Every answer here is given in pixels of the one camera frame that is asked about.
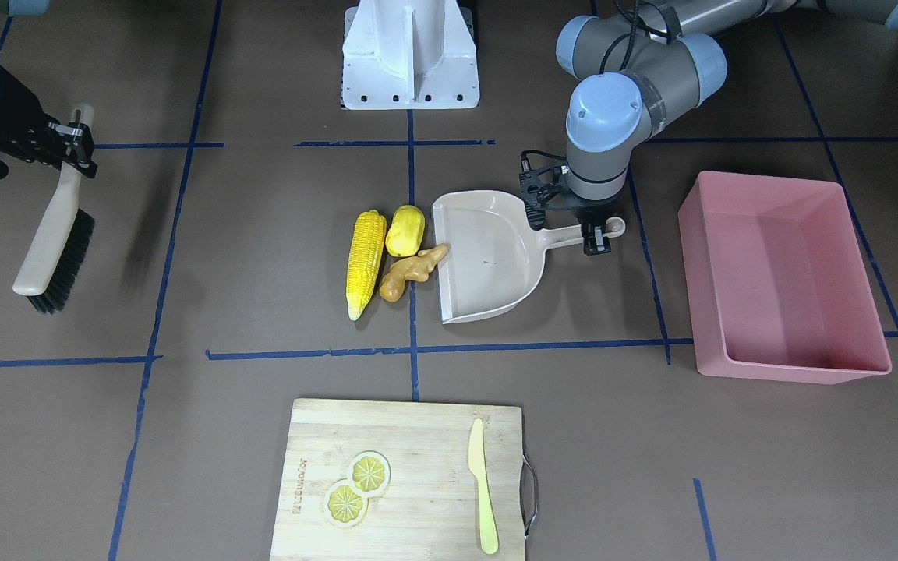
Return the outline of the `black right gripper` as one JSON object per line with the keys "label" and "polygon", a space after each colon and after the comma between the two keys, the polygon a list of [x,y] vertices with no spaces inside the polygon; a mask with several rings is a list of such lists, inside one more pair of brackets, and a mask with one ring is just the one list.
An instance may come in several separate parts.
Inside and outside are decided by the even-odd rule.
{"label": "black right gripper", "polygon": [[[97,164],[92,159],[95,142],[90,125],[55,121],[44,113],[35,93],[0,66],[0,153],[58,170],[61,163],[68,164],[92,180]],[[9,167],[0,160],[0,180],[8,173]]]}

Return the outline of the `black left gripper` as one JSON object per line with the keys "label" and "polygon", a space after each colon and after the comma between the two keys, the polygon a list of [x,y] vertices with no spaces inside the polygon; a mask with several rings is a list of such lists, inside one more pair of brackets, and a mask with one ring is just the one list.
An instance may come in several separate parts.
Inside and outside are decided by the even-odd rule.
{"label": "black left gripper", "polygon": [[624,150],[523,150],[520,162],[520,198],[532,228],[544,228],[548,212],[570,212],[583,226],[586,256],[612,252],[606,234],[626,182]]}

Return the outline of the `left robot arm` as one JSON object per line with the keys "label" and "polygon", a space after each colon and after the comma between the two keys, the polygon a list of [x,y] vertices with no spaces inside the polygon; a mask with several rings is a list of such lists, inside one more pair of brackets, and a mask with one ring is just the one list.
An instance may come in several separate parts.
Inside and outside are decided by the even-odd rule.
{"label": "left robot arm", "polygon": [[520,156],[529,227],[549,212],[574,214],[588,256],[610,251],[614,207],[633,149],[705,103],[726,82],[714,35],[768,14],[805,7],[898,30],[898,1],[635,1],[609,18],[577,16],[556,43],[576,78],[564,118],[567,152],[534,169]]}

